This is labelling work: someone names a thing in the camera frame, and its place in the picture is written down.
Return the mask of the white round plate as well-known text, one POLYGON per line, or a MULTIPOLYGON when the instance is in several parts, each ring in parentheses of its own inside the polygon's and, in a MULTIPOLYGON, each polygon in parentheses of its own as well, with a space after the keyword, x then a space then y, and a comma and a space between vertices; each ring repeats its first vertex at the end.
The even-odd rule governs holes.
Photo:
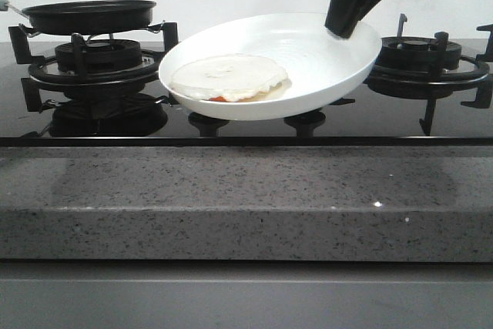
POLYGON ((287 71, 288 80, 249 102, 197 101, 169 90, 182 106, 225 120, 265 120, 319 109, 355 90, 368 76, 382 41, 358 22, 350 38, 329 32, 319 13, 278 13, 242 18, 203 30, 173 47, 162 59, 159 79, 169 88, 181 66, 210 56, 267 57, 287 71))

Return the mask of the white fried egg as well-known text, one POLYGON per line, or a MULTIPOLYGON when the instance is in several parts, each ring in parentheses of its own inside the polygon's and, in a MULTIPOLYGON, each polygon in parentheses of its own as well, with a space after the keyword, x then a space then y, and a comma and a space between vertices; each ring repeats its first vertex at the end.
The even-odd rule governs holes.
POLYGON ((169 86, 194 100, 239 102, 269 92, 288 79, 285 68, 256 55, 229 54, 179 67, 169 86))

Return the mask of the black frying pan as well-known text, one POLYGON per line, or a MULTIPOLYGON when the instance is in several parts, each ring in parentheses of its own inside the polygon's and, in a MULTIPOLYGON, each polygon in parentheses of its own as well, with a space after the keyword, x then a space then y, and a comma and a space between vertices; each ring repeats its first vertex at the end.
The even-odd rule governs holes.
POLYGON ((29 20, 31 27, 47 35, 79 33, 128 32, 150 25, 154 1, 102 0, 65 2, 16 9, 8 0, 1 0, 3 12, 11 9, 29 20))

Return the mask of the black right gas burner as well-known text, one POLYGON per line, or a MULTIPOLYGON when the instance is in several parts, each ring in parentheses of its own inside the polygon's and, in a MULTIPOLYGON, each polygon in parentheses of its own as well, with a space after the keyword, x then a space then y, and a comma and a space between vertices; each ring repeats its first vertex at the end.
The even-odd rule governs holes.
POLYGON ((438 41, 417 36, 382 38, 374 70, 429 72, 438 61, 438 41))

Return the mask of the black gas burner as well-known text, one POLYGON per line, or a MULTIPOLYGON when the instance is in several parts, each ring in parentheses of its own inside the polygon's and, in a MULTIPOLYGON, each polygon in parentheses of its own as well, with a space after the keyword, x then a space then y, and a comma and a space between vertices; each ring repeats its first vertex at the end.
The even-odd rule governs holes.
MULTIPOLYGON (((115 72, 137 67, 142 63, 142 50, 136 41, 103 39, 82 47, 82 60, 88 73, 115 72)), ((72 43, 58 45, 55 59, 63 72, 78 70, 72 43)))
POLYGON ((438 41, 417 36, 382 38, 374 70, 429 72, 438 61, 438 41))

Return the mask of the black glass gas hob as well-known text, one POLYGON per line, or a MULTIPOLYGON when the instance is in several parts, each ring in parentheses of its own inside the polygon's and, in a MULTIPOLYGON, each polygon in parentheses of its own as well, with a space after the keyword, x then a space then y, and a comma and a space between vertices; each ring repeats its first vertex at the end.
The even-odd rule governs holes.
POLYGON ((144 146, 489 146, 492 80, 454 90, 370 81, 341 100, 285 119, 211 119, 168 103, 157 81, 109 103, 92 119, 60 92, 43 90, 1 46, 1 145, 144 146))

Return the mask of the black left gas burner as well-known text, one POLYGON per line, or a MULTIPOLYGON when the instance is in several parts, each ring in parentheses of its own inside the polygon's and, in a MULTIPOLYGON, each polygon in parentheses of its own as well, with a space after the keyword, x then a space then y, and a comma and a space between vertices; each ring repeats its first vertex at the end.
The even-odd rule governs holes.
MULTIPOLYGON (((103 39, 82 47, 82 60, 88 73, 115 72, 137 67, 142 63, 142 50, 136 41, 103 39)), ((72 43, 58 45, 55 59, 63 72, 78 70, 72 43)))

